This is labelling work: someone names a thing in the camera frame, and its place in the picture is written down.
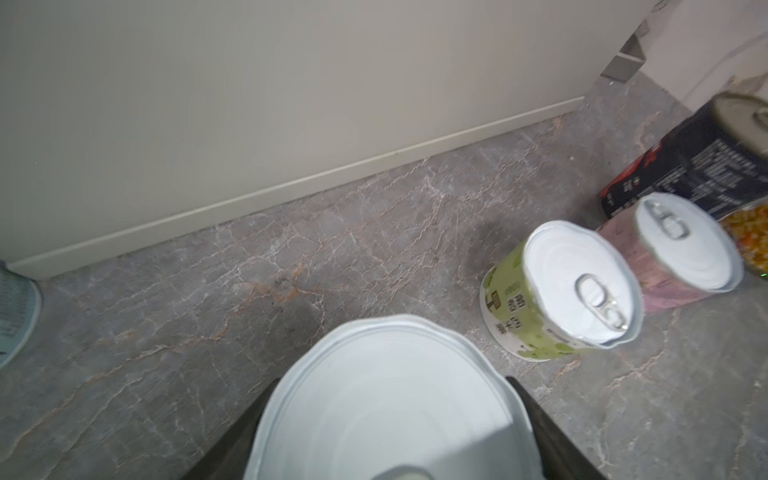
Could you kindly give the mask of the blue corn label can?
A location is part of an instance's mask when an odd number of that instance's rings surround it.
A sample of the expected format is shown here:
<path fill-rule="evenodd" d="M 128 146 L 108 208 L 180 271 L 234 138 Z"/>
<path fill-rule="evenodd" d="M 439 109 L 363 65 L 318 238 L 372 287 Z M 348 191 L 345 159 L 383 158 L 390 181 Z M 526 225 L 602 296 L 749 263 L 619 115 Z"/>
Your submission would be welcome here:
<path fill-rule="evenodd" d="M 735 242 L 745 268 L 767 280 L 767 198 L 729 214 L 720 225 Z"/>

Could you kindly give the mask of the grey metal cabinet counter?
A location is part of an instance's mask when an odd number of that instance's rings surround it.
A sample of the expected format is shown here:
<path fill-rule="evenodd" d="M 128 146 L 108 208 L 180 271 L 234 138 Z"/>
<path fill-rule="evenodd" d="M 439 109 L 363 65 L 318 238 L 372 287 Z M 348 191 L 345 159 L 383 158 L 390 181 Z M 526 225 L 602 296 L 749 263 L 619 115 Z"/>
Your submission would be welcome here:
<path fill-rule="evenodd" d="M 577 108 L 649 1 L 5 1 L 1 259 L 45 279 Z"/>

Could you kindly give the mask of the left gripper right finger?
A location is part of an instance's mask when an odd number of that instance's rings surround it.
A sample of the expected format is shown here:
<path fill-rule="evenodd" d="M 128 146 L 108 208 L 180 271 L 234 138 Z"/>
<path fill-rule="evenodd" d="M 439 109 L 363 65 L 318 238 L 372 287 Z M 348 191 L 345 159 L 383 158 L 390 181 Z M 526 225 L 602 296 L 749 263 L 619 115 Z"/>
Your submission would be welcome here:
<path fill-rule="evenodd" d="M 521 397 L 531 420 L 544 477 L 551 480 L 605 480 L 606 477 L 557 426 L 522 384 L 511 376 L 506 380 Z"/>

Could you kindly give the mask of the black label can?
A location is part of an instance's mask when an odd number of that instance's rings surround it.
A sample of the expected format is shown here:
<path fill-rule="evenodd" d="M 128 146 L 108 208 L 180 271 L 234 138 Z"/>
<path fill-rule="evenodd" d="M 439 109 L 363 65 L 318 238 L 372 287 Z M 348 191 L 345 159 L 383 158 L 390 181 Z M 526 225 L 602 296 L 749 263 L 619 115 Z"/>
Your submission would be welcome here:
<path fill-rule="evenodd" d="M 664 192 L 720 220 L 767 196 L 767 102 L 723 92 L 712 97 L 599 194 L 608 219 Z"/>

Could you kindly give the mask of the teal label can near cabinet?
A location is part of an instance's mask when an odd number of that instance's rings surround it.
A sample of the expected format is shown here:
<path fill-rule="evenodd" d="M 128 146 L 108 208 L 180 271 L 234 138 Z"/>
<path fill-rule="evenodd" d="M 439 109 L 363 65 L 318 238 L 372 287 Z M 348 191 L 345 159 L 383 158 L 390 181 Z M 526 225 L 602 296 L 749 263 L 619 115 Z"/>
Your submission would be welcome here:
<path fill-rule="evenodd" d="M 42 310 L 42 295 L 34 280 L 1 266 L 1 367 L 23 349 Z"/>

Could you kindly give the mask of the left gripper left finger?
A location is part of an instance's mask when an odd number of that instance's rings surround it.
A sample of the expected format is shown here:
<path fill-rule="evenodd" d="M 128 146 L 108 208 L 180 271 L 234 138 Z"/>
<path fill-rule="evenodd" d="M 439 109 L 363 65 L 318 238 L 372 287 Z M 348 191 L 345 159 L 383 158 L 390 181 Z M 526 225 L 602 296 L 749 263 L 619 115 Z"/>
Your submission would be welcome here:
<path fill-rule="evenodd" d="M 203 458 L 183 476 L 184 480 L 244 478 L 259 422 L 279 381 L 275 379 L 267 386 Z"/>

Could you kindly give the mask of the pink label can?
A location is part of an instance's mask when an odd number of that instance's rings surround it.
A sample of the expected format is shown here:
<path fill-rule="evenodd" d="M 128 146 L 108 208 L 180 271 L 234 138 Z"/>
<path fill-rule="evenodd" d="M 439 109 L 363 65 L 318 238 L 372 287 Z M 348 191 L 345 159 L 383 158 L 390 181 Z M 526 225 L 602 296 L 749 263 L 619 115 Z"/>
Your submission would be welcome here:
<path fill-rule="evenodd" d="M 648 314 L 731 292 L 744 278 L 742 257 L 720 224 L 674 194 L 640 198 L 598 233 L 630 266 Z"/>
<path fill-rule="evenodd" d="M 540 479 L 520 395 L 464 336 L 414 315 L 343 324 L 279 380 L 248 479 Z"/>

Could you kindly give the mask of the green label can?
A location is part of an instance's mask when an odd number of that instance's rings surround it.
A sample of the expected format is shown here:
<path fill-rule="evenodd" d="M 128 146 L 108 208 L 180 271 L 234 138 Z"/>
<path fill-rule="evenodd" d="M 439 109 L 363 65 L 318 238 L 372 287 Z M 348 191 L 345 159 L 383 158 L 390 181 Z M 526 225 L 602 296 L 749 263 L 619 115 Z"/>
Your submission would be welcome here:
<path fill-rule="evenodd" d="M 530 362 L 632 342 L 645 316 L 640 283 L 619 251 L 562 220 L 537 227 L 486 273 L 479 307 L 493 338 Z"/>

